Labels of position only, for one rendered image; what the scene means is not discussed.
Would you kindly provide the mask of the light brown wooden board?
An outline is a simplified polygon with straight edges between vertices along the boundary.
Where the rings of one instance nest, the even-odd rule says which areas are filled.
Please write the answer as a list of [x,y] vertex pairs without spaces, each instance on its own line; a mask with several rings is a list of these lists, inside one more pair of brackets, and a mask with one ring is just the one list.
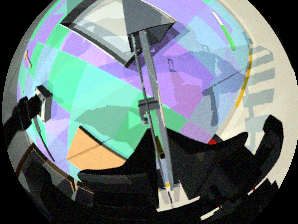
[[118,168],[128,159],[94,139],[94,136],[80,125],[73,137],[67,160],[71,161],[74,167],[84,171],[84,169]]

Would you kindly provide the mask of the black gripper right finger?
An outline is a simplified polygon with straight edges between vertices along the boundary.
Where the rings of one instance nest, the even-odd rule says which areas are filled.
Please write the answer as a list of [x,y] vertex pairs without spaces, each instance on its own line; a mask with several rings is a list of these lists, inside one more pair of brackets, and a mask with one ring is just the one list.
[[192,198],[200,197],[198,192],[208,180],[218,161],[226,159],[231,153],[243,147],[247,136],[249,136],[249,133],[241,132],[229,140],[209,145],[193,140],[192,137],[181,135],[169,128],[166,128],[166,133],[168,133],[172,167],[176,171],[189,201]]

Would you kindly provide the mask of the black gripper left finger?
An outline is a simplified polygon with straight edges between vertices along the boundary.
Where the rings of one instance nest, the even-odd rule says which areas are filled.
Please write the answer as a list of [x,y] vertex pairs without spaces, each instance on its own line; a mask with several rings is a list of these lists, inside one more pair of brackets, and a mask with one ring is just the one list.
[[121,167],[84,169],[77,173],[78,180],[92,192],[145,193],[152,206],[160,208],[153,140],[152,128],[146,129],[144,137]]

